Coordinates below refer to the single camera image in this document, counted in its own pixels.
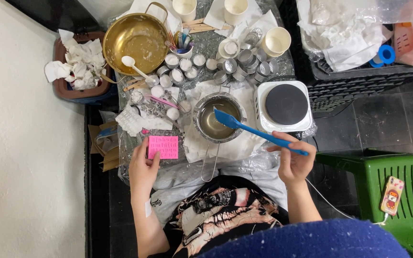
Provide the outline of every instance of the person's hand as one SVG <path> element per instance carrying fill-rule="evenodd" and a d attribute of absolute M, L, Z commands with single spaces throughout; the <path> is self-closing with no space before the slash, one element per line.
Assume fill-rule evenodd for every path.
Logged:
<path fill-rule="evenodd" d="M 140 146 L 133 150 L 132 160 L 129 165 L 129 181 L 132 200 L 146 202 L 151 194 L 152 185 L 156 181 L 159 170 L 160 151 L 154 156 L 154 160 L 146 159 L 146 137 Z"/>
<path fill-rule="evenodd" d="M 278 169 L 278 176 L 285 183 L 286 187 L 297 187 L 298 185 L 306 184 L 305 178 L 313 168 L 315 161 L 315 154 L 317 149 L 315 146 L 304 141 L 290 136 L 289 134 L 273 131 L 272 135 L 275 138 L 287 140 L 291 142 L 288 147 L 294 150 L 305 150 L 308 152 L 307 156 L 291 152 L 287 148 L 280 146 L 272 146 L 267 148 L 268 152 L 281 151 L 281 163 Z"/>

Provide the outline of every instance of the gold pot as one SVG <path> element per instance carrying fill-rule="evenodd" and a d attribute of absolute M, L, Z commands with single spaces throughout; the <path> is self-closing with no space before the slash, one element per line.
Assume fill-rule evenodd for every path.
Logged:
<path fill-rule="evenodd" d="M 151 5 L 163 9 L 168 16 L 167 9 L 162 4 L 152 2 L 145 13 L 125 15 L 115 21 L 106 32 L 103 39 L 103 56 L 114 71 L 131 76 L 139 75 L 133 68 L 122 63 L 123 56 L 133 57 L 135 66 L 146 74 L 154 71 L 164 61 L 168 52 L 165 45 L 168 32 L 164 25 L 167 16 L 162 23 L 147 14 Z"/>

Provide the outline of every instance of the metal pouring pitcher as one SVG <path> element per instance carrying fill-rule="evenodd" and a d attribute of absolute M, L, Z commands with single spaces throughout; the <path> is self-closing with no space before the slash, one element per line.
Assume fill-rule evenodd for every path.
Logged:
<path fill-rule="evenodd" d="M 205 154 L 205 158 L 203 159 L 200 175 L 201 179 L 204 182 L 210 182 L 213 179 L 214 171 L 216 169 L 217 155 L 219 154 L 221 143 L 231 141 L 237 138 L 243 132 L 243 129 L 231 129 L 218 122 L 216 120 L 213 107 L 233 115 L 242 124 L 246 123 L 246 111 L 244 107 L 235 97 L 227 92 L 212 93 L 204 97 L 197 103 L 194 108 L 192 120 L 200 135 L 208 140 L 208 147 L 206 148 L 207 153 Z M 208 150 L 211 143 L 218 144 L 216 151 L 216 160 L 214 162 L 211 178 L 209 180 L 205 180 L 203 179 L 203 167 L 205 165 L 206 156 L 208 155 Z"/>

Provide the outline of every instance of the smartphone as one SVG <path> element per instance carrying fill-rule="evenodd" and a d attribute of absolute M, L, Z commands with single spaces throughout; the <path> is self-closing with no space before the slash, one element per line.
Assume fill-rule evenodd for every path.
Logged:
<path fill-rule="evenodd" d="M 403 188 L 404 181 L 399 180 L 394 176 L 390 176 L 388 178 L 388 182 L 385 187 L 385 195 L 380 205 L 380 209 L 383 212 L 388 213 L 392 216 L 396 215 Z"/>

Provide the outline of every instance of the blue silicone spatula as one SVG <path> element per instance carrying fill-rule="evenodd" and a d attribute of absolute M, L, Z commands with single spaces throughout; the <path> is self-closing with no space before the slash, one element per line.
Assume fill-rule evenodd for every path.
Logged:
<path fill-rule="evenodd" d="M 232 129 L 235 129 L 235 128 L 243 129 L 243 130 L 248 131 L 248 132 L 250 132 L 250 133 L 252 133 L 252 134 L 255 134 L 255 135 L 257 135 L 257 136 L 260 136 L 260 137 L 262 137 L 262 138 L 264 138 L 264 139 L 266 139 L 266 140 L 268 140 L 268 141 L 270 141 L 270 142 L 272 142 L 272 143 L 275 143 L 275 144 L 277 144 L 277 145 L 280 146 L 280 147 L 287 148 L 287 149 L 289 149 L 290 151 L 292 151 L 292 152 L 294 152 L 294 153 L 301 154 L 301 155 L 304 155 L 304 156 L 307 156 L 307 155 L 308 155 L 308 152 L 306 152 L 306 151 L 304 151 L 304 150 L 293 150 L 293 149 L 289 148 L 289 147 L 288 147 L 288 144 L 290 144 L 289 141 L 287 141 L 287 140 L 282 140 L 282 139 L 279 139 L 279 138 L 275 138 L 275 137 L 273 137 L 272 135 L 263 133 L 263 132 L 261 132 L 261 131 L 255 130 L 255 129 L 249 127 L 249 126 L 246 126 L 246 125 L 240 123 L 239 121 L 237 121 L 233 116 L 231 116 L 231 115 L 229 115 L 229 114 L 227 114 L 227 113 L 224 113 L 224 112 L 222 112 L 221 110 L 218 110 L 218 109 L 214 108 L 214 114 L 215 114 L 216 120 L 218 120 L 218 122 L 220 122 L 221 124 L 223 124 L 223 125 L 225 125 L 225 126 L 227 126 L 227 127 L 229 127 L 229 128 L 232 128 Z"/>

